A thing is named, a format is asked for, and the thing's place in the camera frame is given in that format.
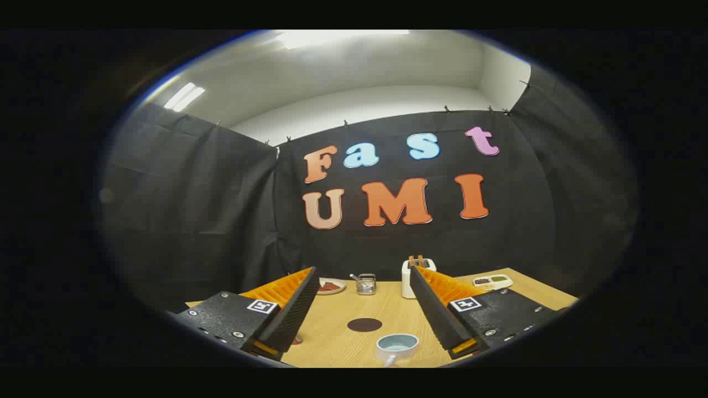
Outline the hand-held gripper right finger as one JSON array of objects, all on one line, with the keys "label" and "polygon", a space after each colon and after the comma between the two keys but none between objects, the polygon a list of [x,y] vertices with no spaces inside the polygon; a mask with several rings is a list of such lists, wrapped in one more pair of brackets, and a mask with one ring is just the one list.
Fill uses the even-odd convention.
[{"label": "hand-held gripper right finger", "polygon": [[506,345],[559,315],[508,288],[486,291],[418,265],[409,270],[415,299],[452,359]]}]

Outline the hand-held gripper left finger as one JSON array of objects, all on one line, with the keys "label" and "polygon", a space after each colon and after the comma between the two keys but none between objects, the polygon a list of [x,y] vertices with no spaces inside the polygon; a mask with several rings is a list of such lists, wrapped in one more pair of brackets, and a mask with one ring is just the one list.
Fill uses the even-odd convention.
[{"label": "hand-held gripper left finger", "polygon": [[319,288],[319,270],[309,267],[247,292],[218,292],[175,319],[230,350],[279,361],[293,345]]}]

